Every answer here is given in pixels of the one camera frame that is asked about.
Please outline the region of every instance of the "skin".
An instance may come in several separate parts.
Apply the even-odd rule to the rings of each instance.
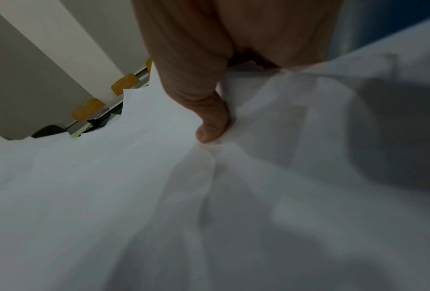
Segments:
[[[291,67],[326,60],[342,0],[132,0],[166,93],[220,137],[229,111],[215,92],[229,66]]]

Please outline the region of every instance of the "white cloth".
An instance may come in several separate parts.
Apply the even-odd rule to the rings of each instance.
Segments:
[[[0,140],[0,290],[430,290],[430,21],[200,120],[156,70],[78,139]]]

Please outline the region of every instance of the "orange object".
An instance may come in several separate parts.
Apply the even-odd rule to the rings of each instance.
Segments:
[[[115,82],[111,89],[117,97],[124,93],[124,89],[130,89],[139,84],[139,79],[134,74],[128,74]]]
[[[85,104],[77,107],[77,109],[71,113],[71,116],[77,121],[85,121],[105,106],[106,104],[104,104],[100,100],[92,98]]]
[[[148,73],[151,73],[152,60],[150,58],[146,61],[146,67],[148,68]]]

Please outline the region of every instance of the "blue surface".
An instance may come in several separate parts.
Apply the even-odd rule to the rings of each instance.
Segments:
[[[430,0],[345,0],[329,59],[430,18]]]

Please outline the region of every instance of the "gray wall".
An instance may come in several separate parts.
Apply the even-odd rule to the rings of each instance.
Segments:
[[[0,15],[0,135],[64,126],[91,96]]]
[[[124,74],[136,73],[146,66],[148,53],[130,0],[60,2]]]

